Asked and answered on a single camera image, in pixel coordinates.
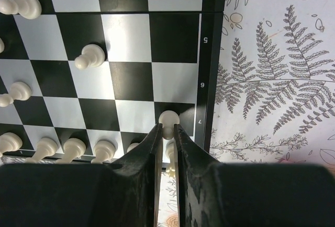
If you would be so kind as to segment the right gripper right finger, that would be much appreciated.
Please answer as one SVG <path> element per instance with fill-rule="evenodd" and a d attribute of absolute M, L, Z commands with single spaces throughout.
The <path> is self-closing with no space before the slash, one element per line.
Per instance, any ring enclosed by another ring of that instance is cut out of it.
<path fill-rule="evenodd" d="M 174 126 L 180 226 L 334 226 L 321 165 L 222 163 Z"/>

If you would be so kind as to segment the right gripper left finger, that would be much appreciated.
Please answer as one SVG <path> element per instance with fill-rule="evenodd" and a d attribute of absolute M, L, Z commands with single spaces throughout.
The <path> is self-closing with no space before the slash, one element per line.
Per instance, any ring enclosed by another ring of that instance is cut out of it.
<path fill-rule="evenodd" d="M 110 164 L 1 166 L 1 226 L 156 226 L 161 124 Z"/>

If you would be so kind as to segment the white pawn piece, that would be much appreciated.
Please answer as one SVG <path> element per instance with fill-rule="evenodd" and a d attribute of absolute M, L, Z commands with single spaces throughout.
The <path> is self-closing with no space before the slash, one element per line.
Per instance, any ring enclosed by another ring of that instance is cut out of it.
<path fill-rule="evenodd" d="M 163 138 L 170 140 L 174 137 L 174 125 L 180 123 L 180 118 L 176 112 L 167 110 L 159 116 L 159 123 L 163 125 Z"/>

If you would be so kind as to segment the black and grey chessboard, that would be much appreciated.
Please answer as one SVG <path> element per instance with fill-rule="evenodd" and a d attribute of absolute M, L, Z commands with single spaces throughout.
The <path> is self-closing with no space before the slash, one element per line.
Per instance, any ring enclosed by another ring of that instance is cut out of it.
<path fill-rule="evenodd" d="M 2 157 L 76 138 L 78 161 L 102 140 L 120 158 L 166 110 L 209 148 L 224 0 L 38 1 L 36 19 L 1 14 L 1 134 L 22 140 Z"/>

